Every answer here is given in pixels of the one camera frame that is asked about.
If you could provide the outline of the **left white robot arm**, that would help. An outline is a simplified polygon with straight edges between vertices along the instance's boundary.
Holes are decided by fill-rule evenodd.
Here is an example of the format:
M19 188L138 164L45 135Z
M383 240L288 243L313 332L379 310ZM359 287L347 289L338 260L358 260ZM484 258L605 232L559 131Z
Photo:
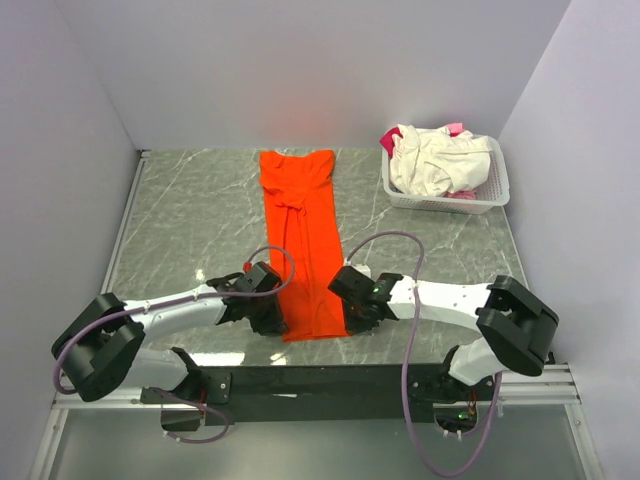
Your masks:
M158 387L176 401L200 388L197 364L183 351L152 351L148 344L191 328L248 320L260 335L280 335L286 325L277 293L286 281L267 263L213 278L198 287L151 300L97 296L51 347L54 379L65 395L99 400L122 385Z

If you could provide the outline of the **orange t shirt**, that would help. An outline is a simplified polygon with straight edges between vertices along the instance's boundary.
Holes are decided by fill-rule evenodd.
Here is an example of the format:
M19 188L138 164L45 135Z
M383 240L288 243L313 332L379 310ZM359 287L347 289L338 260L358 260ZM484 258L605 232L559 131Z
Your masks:
M328 289L344 262L332 182L335 154L264 151L259 166L267 241L291 255L270 253L274 270L283 279L293 277L278 294L287 325L283 339L345 337L341 300Z

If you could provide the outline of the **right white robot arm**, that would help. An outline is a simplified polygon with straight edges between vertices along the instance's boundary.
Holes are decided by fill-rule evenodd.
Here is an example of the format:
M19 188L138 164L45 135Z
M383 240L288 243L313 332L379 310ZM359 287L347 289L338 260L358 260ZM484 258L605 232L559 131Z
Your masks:
M329 283L342 301L345 328L356 334L383 320L431 320L479 334L458 345L443 362L439 387L460 399L473 386L499 372L538 377L548 361L558 315L515 278L499 275L491 283L457 285L383 273L372 280L344 266Z

